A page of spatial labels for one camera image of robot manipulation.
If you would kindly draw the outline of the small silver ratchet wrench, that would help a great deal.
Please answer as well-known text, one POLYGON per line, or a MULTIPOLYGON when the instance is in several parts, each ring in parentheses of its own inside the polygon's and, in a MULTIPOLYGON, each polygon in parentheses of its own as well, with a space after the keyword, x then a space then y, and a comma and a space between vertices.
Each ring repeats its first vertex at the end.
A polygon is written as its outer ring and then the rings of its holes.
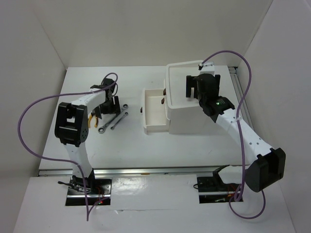
POLYGON ((125 113, 123 114, 123 116, 122 116, 121 118, 119 118, 113 126, 110 127, 110 129, 111 129, 111 130, 114 130, 115 127, 116 127, 125 117, 127 117, 127 116, 128 116, 128 112, 125 112, 125 113))

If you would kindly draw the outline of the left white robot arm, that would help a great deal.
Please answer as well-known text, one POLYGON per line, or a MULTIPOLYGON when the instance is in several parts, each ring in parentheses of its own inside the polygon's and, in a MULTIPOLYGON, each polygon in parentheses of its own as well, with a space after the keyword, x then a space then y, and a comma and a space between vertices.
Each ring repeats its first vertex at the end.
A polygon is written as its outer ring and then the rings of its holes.
POLYGON ((116 86, 113 79, 105 77, 101 84, 91 86, 89 94, 58 105, 54 133, 65 146, 69 159, 74 162, 73 183, 86 194, 96 188, 94 170, 88 160, 85 144, 89 120, 121 113, 119 99, 113 96, 116 86))

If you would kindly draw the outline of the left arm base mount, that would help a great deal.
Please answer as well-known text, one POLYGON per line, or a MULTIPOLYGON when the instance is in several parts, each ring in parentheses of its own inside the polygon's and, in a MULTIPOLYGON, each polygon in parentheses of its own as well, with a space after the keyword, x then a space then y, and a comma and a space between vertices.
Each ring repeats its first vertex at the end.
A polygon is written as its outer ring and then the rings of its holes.
MULTIPOLYGON (((58 181, 58 184, 68 187, 66 206, 85 206, 85 194, 83 186, 74 185, 72 179, 68 183, 58 181)), ((111 204, 112 179, 97 179, 93 188, 86 188, 89 206, 96 202, 99 206, 111 204)))

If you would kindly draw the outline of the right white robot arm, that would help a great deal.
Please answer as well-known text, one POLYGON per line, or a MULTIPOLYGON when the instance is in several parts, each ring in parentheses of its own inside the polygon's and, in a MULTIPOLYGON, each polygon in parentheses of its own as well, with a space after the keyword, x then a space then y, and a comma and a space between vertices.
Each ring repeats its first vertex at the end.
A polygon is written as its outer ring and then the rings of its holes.
POLYGON ((203 112, 223 128, 244 151, 250 166, 244 181, 254 192, 260 192, 284 176, 286 154, 260 139, 238 115, 234 104, 219 95, 220 75, 200 74, 186 77, 186 97, 193 95, 203 112))

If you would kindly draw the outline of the white bottom drawer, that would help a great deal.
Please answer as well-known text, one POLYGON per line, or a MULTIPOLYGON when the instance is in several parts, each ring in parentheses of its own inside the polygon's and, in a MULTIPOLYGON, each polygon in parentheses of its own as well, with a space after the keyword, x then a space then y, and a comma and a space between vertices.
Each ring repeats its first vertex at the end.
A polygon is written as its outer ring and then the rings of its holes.
POLYGON ((168 132, 170 120, 167 118, 163 89, 143 89, 140 112, 145 134, 168 132))

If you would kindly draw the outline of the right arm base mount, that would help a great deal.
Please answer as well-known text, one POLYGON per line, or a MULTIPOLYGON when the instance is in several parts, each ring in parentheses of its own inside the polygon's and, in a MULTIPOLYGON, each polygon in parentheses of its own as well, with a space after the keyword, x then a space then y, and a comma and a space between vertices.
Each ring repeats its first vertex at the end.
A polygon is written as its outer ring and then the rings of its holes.
POLYGON ((229 202, 238 188, 236 183, 224 183, 219 171, 213 171, 209 176, 197 177, 193 188, 198 191, 199 203, 225 203, 229 202))

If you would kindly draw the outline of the large silver ratchet wrench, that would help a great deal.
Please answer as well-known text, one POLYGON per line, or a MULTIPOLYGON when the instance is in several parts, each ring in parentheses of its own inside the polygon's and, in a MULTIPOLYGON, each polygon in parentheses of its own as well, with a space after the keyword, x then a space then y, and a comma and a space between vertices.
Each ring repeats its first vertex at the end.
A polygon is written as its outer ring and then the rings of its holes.
POLYGON ((103 134, 106 131, 106 129, 110 126, 110 124, 118 117, 121 117, 121 119, 123 119, 125 116, 127 116, 128 115, 128 112, 126 112, 127 109, 128 109, 128 104, 124 104, 123 107, 121 108, 121 112, 113 116, 108 122, 102 125, 98 129, 98 133, 103 134))

